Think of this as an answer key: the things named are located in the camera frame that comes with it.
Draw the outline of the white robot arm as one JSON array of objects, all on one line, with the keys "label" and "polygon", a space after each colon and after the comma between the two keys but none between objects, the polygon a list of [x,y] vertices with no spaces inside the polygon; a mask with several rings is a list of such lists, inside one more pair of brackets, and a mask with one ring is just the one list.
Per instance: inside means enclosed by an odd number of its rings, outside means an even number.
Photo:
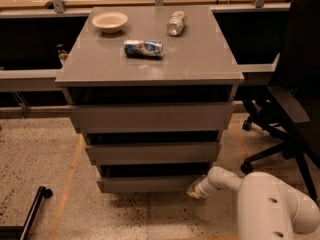
[{"label": "white robot arm", "polygon": [[200,199],[225,190],[237,193],[238,240],[295,240],[296,234],[310,234],[320,225],[315,201],[264,172],[240,178],[212,167],[189,186],[187,194]]}]

